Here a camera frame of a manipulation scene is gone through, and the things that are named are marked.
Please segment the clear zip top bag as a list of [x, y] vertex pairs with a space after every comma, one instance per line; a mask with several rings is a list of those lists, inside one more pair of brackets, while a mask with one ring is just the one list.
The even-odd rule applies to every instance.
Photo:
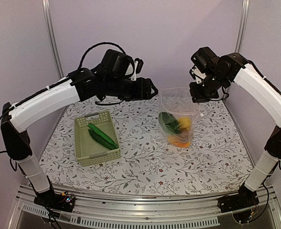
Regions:
[[191, 133], [189, 135], [168, 134], [159, 126], [166, 141], [168, 136], [173, 135], [180, 138], [183, 142], [192, 142], [195, 122], [199, 119], [201, 112], [199, 110], [199, 105], [192, 101], [188, 87], [160, 89], [158, 115], [160, 112], [170, 113], [176, 119], [180, 117], [190, 117], [192, 120]]

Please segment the yellow lemon toy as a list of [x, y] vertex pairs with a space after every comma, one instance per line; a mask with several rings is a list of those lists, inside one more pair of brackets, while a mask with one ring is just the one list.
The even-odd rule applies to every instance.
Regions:
[[190, 130], [192, 126], [192, 120], [190, 117], [180, 117], [178, 118], [178, 124], [180, 129]]

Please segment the bok choy toy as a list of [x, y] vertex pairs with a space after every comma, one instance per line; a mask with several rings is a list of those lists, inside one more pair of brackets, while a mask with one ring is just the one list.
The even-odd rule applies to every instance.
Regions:
[[170, 113], [160, 112], [158, 115], [159, 125], [168, 134], [180, 134], [178, 120]]

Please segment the green cucumber toy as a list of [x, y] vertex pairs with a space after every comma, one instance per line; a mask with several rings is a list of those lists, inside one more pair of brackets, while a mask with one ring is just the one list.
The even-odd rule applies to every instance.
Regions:
[[118, 145], [115, 141], [92, 123], [88, 124], [88, 132], [92, 139], [109, 150], [115, 150]]

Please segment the green plastic basket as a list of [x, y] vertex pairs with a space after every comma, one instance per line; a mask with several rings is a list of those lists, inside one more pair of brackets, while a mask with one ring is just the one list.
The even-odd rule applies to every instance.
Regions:
[[108, 110], [74, 120], [75, 157], [84, 167], [121, 157], [119, 141]]

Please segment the brown kiwi toy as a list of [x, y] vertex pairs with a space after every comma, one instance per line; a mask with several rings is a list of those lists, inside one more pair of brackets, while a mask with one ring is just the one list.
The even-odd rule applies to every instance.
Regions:
[[180, 135], [189, 135], [191, 133], [191, 130], [188, 128], [180, 129]]

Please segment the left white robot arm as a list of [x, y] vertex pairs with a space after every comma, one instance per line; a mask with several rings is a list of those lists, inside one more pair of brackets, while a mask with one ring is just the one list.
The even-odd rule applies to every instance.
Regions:
[[45, 116], [76, 102], [114, 96], [122, 101], [150, 100], [158, 89], [149, 78], [133, 73], [117, 77], [110, 70], [80, 68], [28, 98], [3, 106], [1, 134], [7, 154], [15, 160], [48, 207], [59, 202], [51, 183], [33, 156], [27, 128]]

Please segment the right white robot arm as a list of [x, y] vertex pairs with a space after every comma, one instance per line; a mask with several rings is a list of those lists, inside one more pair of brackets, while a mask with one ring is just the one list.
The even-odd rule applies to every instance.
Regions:
[[190, 70], [194, 82], [190, 83], [193, 102], [205, 103], [219, 99], [220, 88], [233, 83], [253, 99], [250, 108], [242, 108], [271, 121], [272, 134], [268, 137], [262, 154], [253, 170], [234, 198], [238, 208], [246, 207], [253, 199], [252, 193], [272, 173], [281, 159], [281, 92], [258, 70], [256, 65], [239, 53], [217, 56], [209, 47], [200, 48], [191, 56], [194, 66]]

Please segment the floral table mat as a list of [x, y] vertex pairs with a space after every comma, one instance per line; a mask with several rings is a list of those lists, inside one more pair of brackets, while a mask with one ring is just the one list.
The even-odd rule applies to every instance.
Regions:
[[83, 167], [74, 155], [75, 118], [104, 110], [94, 100], [66, 110], [40, 159], [52, 183], [136, 195], [204, 195], [235, 191], [252, 163], [222, 102], [201, 104], [190, 148], [177, 148], [160, 133], [158, 99], [111, 105], [121, 157]]

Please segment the right aluminium frame post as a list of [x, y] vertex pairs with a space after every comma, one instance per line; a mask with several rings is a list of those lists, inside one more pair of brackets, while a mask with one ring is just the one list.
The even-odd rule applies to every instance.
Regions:
[[244, 35], [247, 27], [247, 21], [248, 21], [249, 8], [250, 8], [250, 0], [243, 0], [242, 7], [241, 7], [241, 14], [240, 14], [238, 35], [235, 44], [235, 52], [240, 52], [243, 45], [243, 39], [244, 39]]

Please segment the aluminium frame post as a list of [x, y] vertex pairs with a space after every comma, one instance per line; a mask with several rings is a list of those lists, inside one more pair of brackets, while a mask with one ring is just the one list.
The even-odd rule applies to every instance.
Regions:
[[235, 44], [235, 52], [240, 52], [243, 45], [243, 39], [244, 39], [244, 35], [247, 27], [247, 21], [248, 21], [249, 8], [250, 8], [250, 0], [243, 0], [242, 7], [241, 7], [241, 14], [240, 14], [238, 35]]
[[51, 51], [52, 51], [52, 56], [53, 56], [53, 60], [55, 63], [55, 68], [56, 68], [59, 79], [61, 79], [64, 77], [64, 75], [63, 75], [63, 71], [62, 71], [62, 65], [61, 65], [61, 60], [60, 60], [57, 44], [56, 44], [56, 38], [55, 38], [55, 33], [54, 33], [54, 28], [53, 28], [53, 23], [52, 23], [52, 13], [51, 13], [49, 0], [42, 0], [42, 9], [43, 9], [43, 14], [44, 14], [47, 34], [49, 37], [50, 47], [51, 47]]

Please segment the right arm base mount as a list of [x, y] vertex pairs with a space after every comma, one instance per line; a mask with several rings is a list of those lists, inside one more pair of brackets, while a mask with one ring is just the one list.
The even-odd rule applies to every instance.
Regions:
[[259, 204], [256, 191], [250, 191], [244, 184], [238, 189], [235, 195], [225, 195], [218, 199], [218, 208], [221, 212], [230, 212], [243, 208], [248, 208]]

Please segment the aluminium front rail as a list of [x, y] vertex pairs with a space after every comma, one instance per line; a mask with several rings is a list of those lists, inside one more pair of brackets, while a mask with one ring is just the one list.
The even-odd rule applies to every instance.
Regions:
[[21, 185], [10, 229], [281, 229], [281, 208], [272, 186], [260, 188], [254, 222], [241, 224], [234, 212], [218, 208], [220, 193], [200, 196], [144, 196], [115, 194], [56, 185], [56, 192], [76, 195], [72, 212], [56, 212], [53, 222], [34, 203], [30, 186]]

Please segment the left aluminium frame post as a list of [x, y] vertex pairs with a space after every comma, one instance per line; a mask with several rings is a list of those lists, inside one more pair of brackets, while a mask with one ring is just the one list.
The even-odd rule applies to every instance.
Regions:
[[52, 56], [53, 56], [53, 60], [55, 63], [55, 68], [56, 68], [59, 79], [61, 79], [64, 77], [64, 75], [63, 75], [63, 71], [62, 71], [62, 65], [61, 65], [61, 60], [60, 60], [57, 44], [56, 44], [56, 38], [55, 38], [55, 33], [54, 33], [54, 28], [53, 28], [53, 23], [52, 23], [52, 13], [51, 13], [49, 0], [42, 0], [42, 9], [43, 9], [43, 14], [44, 14], [47, 34], [49, 37], [50, 47], [51, 47], [51, 51], [52, 51]]

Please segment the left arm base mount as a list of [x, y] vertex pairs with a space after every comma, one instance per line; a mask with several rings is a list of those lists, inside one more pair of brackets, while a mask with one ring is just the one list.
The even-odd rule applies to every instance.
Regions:
[[58, 194], [53, 189], [50, 189], [44, 193], [38, 193], [35, 191], [36, 197], [34, 204], [46, 207], [48, 209], [54, 209], [64, 212], [72, 212], [75, 205], [75, 195], [70, 194], [67, 191]]

